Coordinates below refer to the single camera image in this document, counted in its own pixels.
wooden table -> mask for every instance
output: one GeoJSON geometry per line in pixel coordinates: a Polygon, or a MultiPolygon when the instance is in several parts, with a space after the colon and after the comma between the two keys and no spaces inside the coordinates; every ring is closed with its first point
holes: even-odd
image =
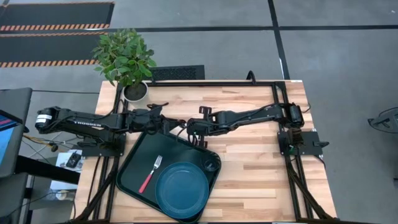
{"type": "MultiPolygon", "coordinates": [[[[308,103],[303,83],[286,81],[286,87],[289,101],[300,105],[303,111],[306,110],[308,103]]],[[[102,83],[96,114],[106,114],[111,111],[115,93],[115,87],[109,82],[102,83]]],[[[272,90],[268,86],[151,87],[149,97],[153,103],[170,103],[162,110],[162,114],[166,117],[185,120],[200,118],[199,106],[210,106],[214,112],[219,110],[240,112],[274,102],[272,90]]],[[[311,130],[313,122],[310,111],[304,113],[303,117],[305,120],[303,130],[311,130]]],[[[172,132],[176,134],[179,130],[177,128],[172,132]]],[[[278,130],[277,123],[266,122],[242,126],[226,135],[206,137],[208,149],[220,155],[223,165],[200,222],[295,220],[285,162],[280,155],[277,142],[278,130]]],[[[127,146],[120,164],[123,163],[138,136],[139,133],[127,135],[127,146]]],[[[185,138],[186,133],[181,134],[181,137],[185,138]]],[[[80,214],[86,206],[96,160],[96,157],[87,158],[83,165],[75,199],[77,214],[80,214]]],[[[314,156],[302,156],[302,160],[309,191],[325,211],[335,217],[336,212],[323,164],[314,156]]],[[[100,161],[91,196],[98,188],[101,164],[100,161]]],[[[297,192],[301,214],[305,217],[302,194],[298,189],[297,192]]],[[[102,199],[100,218],[104,217],[107,198],[108,190],[102,199]]],[[[116,188],[111,222],[175,222],[175,220],[116,188]]]]}

dark green tray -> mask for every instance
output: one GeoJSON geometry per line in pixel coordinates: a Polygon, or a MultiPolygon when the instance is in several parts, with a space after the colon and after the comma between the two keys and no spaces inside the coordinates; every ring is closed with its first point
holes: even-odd
{"type": "MultiPolygon", "coordinates": [[[[163,135],[157,133],[150,135],[142,133],[124,161],[116,178],[116,185],[124,193],[163,213],[156,202],[155,186],[160,173],[175,162],[191,162],[198,166],[208,179],[209,193],[211,193],[221,170],[220,157],[215,152],[192,146],[184,139],[179,138],[177,141],[172,134],[163,135]],[[138,190],[152,170],[158,155],[163,157],[162,163],[154,172],[144,193],[140,194],[138,190]],[[202,164],[209,157],[218,163],[219,169],[213,172],[205,170],[202,164]]],[[[199,220],[202,213],[203,210],[191,218],[177,221],[180,223],[195,223],[199,220]]]]}

potted plant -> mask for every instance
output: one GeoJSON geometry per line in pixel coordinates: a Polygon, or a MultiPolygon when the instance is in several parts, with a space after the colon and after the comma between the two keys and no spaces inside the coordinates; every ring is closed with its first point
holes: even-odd
{"type": "Polygon", "coordinates": [[[100,65],[95,70],[104,74],[113,86],[113,81],[120,83],[126,100],[133,103],[147,96],[148,86],[142,79],[152,76],[149,67],[156,67],[150,58],[154,51],[147,50],[144,39],[134,29],[100,35],[93,52],[100,65]]]}

fork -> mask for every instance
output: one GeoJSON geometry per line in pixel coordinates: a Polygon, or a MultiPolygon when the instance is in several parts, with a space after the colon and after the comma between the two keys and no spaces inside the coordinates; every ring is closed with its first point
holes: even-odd
{"type": "Polygon", "coordinates": [[[144,192],[144,190],[145,190],[145,188],[147,187],[147,185],[148,185],[148,183],[149,183],[149,181],[150,181],[150,178],[152,177],[152,174],[155,172],[155,170],[157,169],[157,168],[159,168],[159,166],[160,166],[160,163],[162,162],[162,156],[161,155],[158,155],[157,156],[157,158],[156,158],[156,161],[155,161],[155,164],[154,164],[154,168],[152,169],[152,171],[150,172],[150,174],[147,176],[147,178],[145,179],[145,181],[144,181],[144,183],[141,185],[141,187],[139,188],[139,193],[140,194],[142,194],[143,192],[144,192]]]}

gray floor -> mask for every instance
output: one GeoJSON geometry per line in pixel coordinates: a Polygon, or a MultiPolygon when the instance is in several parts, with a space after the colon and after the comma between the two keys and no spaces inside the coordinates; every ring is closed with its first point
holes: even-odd
{"type": "MultiPolygon", "coordinates": [[[[11,2],[39,2],[11,0],[11,2]]],[[[395,0],[274,0],[281,26],[398,24],[395,0]]],[[[269,26],[264,0],[119,0],[111,27],[269,26]]],[[[271,31],[146,33],[160,66],[204,64],[207,79],[280,79],[271,31]]],[[[343,220],[396,223],[398,176],[396,135],[367,124],[382,110],[397,106],[398,30],[283,31],[291,79],[303,80],[315,126],[324,141],[326,171],[338,216],[343,220]]],[[[98,91],[103,77],[92,66],[4,68],[0,88],[98,91]]],[[[94,112],[96,95],[34,93],[28,127],[35,113],[59,105],[94,112]]],[[[57,139],[66,139],[61,134],[57,139]]],[[[22,145],[21,154],[32,150],[22,145]]],[[[46,157],[55,154],[42,151],[46,157]]],[[[33,223],[67,220],[70,204],[40,209],[33,223]]]]}

